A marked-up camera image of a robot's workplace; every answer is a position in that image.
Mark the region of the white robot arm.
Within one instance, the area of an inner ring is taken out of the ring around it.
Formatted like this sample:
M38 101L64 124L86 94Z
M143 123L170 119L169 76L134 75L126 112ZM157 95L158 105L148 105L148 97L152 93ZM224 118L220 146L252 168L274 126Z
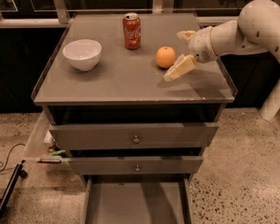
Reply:
M197 32L180 31L177 37L187 43L189 54L176 59L164 75L165 81L184 76L197 63L209 63L228 54L269 51L280 63L280 6L272 0L254 0L233 21Z

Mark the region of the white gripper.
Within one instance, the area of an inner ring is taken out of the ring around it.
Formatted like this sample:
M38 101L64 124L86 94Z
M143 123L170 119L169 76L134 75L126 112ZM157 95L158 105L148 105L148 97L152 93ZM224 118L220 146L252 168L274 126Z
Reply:
M181 54L176 59L174 64L163 76L163 79L166 82L176 80L192 71L196 67L197 61L199 63L208 63L217 59L217 55L211 44L212 30L213 27L208 26L197 32L180 31L176 34L180 40L188 44L189 53L191 55Z

